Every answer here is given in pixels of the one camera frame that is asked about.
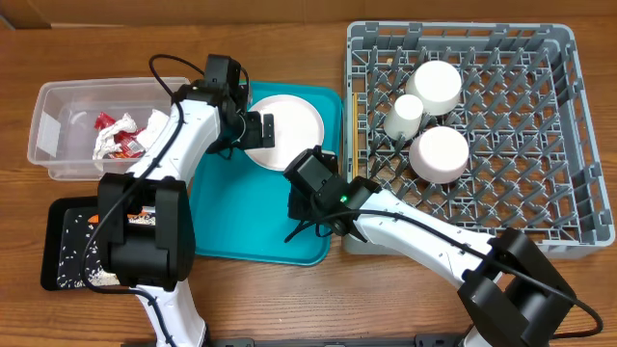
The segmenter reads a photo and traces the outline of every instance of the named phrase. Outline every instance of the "plate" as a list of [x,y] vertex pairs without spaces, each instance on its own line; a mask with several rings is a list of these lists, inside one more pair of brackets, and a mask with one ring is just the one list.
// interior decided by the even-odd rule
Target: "plate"
[[247,150],[259,166],[283,171],[298,154],[324,142],[324,122],[306,100],[294,95],[273,95],[256,103],[250,111],[274,116],[275,146]]

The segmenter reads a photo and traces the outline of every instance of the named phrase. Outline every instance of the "robotic arm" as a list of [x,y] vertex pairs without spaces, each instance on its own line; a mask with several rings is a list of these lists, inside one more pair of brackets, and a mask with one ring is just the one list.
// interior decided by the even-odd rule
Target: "robotic arm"
[[[205,153],[232,147],[274,146],[273,118],[246,112],[249,90],[239,86],[239,73],[240,65],[231,58],[209,56],[204,79],[183,86],[175,94],[184,111],[185,123],[179,136],[159,167],[148,176],[144,188],[112,213],[110,223],[101,232],[103,269],[115,273],[122,285],[140,288],[157,298],[176,346],[208,344],[207,328],[195,309],[187,280],[195,256],[195,235],[186,186]],[[173,107],[170,121],[144,158],[127,174],[106,174],[101,179],[99,215],[109,212],[135,176],[149,167],[178,122],[179,113]],[[394,212],[574,297],[570,286],[524,234],[510,229],[494,238],[464,230],[412,208],[375,182],[357,177],[347,183],[337,173],[335,156],[322,152],[320,147],[298,155],[283,175],[292,185],[292,218],[292,209],[322,215],[357,209]],[[154,208],[155,226],[127,222],[126,214],[139,213],[143,206]],[[450,282],[474,323],[469,333],[456,342],[457,347],[546,347],[572,307],[519,280],[513,280],[502,292],[495,285],[500,272],[490,264],[400,219],[348,214],[330,220],[328,225],[337,235],[351,234],[364,242],[397,250]],[[167,345],[169,341],[165,340],[153,307],[147,300],[140,300],[156,330],[156,345]]]

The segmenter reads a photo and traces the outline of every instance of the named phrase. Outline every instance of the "red wrapper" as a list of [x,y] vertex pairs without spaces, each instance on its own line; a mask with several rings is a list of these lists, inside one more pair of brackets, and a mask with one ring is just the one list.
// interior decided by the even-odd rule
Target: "red wrapper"
[[[96,122],[94,123],[94,128],[98,131],[109,127],[116,123],[111,116],[107,115],[104,112],[101,112],[100,115],[96,118]],[[127,133],[125,131],[121,131],[118,134],[114,135],[114,141],[116,144],[121,144],[122,151],[116,153],[107,154],[110,158],[113,159],[126,159],[126,158],[139,158],[144,154],[145,149],[137,142],[137,135],[142,132],[144,128],[138,129],[134,133]]]

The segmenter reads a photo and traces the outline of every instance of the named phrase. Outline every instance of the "wooden surface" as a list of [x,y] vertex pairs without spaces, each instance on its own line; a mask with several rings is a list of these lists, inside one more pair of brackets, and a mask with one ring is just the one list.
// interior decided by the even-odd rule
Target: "wooden surface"
[[[542,18],[502,21],[541,22]],[[577,35],[604,175],[617,206],[617,18],[551,18]],[[149,76],[148,58],[170,53],[202,65],[229,54],[259,81],[330,87],[341,93],[345,23],[0,32],[0,345],[113,346],[154,334],[133,297],[39,286],[49,204],[95,194],[92,182],[56,182],[26,159],[32,111],[48,81]],[[173,63],[162,75],[197,77]],[[579,298],[604,318],[603,334],[554,346],[614,346],[617,247],[580,261],[554,261]],[[198,258],[190,276],[198,312],[214,337],[255,339],[412,336],[461,332],[470,320],[455,290],[417,263],[352,256],[336,238],[309,268]],[[574,309],[562,331],[591,327]]]

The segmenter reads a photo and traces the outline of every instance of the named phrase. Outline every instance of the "white cup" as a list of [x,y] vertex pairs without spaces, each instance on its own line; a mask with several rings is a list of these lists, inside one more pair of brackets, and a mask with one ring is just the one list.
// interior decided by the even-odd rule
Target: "white cup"
[[398,140],[402,134],[406,140],[411,140],[420,127],[422,110],[422,101],[417,96],[409,94],[399,96],[384,120],[386,135]]
[[459,103],[463,81],[450,63],[431,61],[422,64],[409,78],[405,93],[417,96],[424,112],[441,116],[454,110]]
[[422,179],[444,184],[463,174],[469,159],[469,145],[458,131],[437,126],[418,136],[409,149],[412,169]]

